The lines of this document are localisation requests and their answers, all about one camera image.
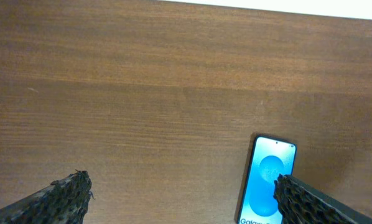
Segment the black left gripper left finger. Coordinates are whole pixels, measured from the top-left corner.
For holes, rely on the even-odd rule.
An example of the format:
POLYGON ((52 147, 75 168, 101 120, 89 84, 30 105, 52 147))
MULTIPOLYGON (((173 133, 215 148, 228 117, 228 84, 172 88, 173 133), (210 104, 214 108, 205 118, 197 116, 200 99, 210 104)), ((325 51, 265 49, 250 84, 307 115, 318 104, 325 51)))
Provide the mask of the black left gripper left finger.
POLYGON ((87 171, 61 180, 0 209, 0 224, 82 224, 93 193, 87 171))

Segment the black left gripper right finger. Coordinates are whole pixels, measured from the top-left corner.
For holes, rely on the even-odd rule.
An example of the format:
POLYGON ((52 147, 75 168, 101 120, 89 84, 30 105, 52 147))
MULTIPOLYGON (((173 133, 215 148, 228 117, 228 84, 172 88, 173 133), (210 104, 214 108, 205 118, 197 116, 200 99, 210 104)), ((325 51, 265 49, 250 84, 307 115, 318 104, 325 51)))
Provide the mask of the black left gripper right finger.
POLYGON ((372 218, 293 175, 279 175, 274 187, 282 224, 372 224, 372 218))

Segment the blue screen smartphone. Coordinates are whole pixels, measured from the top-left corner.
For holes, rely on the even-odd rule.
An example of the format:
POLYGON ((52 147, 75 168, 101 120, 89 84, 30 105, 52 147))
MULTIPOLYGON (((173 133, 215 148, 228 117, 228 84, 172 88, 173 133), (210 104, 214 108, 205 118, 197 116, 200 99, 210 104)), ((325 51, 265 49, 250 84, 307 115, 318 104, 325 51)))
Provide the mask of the blue screen smartphone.
POLYGON ((280 175, 293 173, 296 154, 296 144, 285 139, 263 134, 253 138, 237 223, 282 223, 274 182, 280 175))

